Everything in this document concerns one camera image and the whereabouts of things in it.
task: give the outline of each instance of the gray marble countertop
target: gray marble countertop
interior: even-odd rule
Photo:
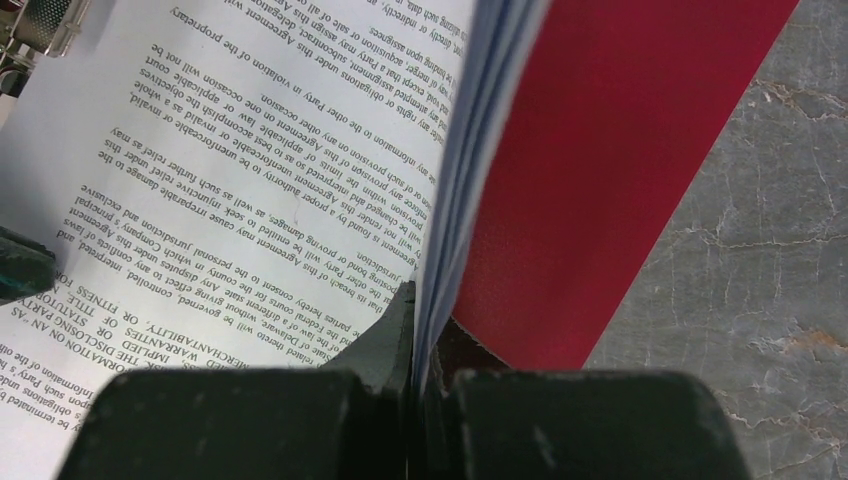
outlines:
[[[694,373],[754,478],[848,478],[848,1],[801,1],[587,367]]]

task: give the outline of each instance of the metal clip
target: metal clip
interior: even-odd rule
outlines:
[[[62,57],[91,0],[0,0],[0,94],[17,97],[40,55]]]

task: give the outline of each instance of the marble surface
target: marble surface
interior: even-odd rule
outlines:
[[[801,0],[587,367],[694,373],[754,478],[848,478],[848,1]]]

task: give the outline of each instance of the white paper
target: white paper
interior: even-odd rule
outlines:
[[[49,478],[119,371],[317,365],[378,318],[420,255],[472,7],[95,0],[102,31],[0,132],[0,224],[62,270],[0,310],[4,479]]]

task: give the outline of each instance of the dark red paper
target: dark red paper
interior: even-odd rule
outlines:
[[[554,0],[487,181],[455,316],[579,368],[797,0]]]

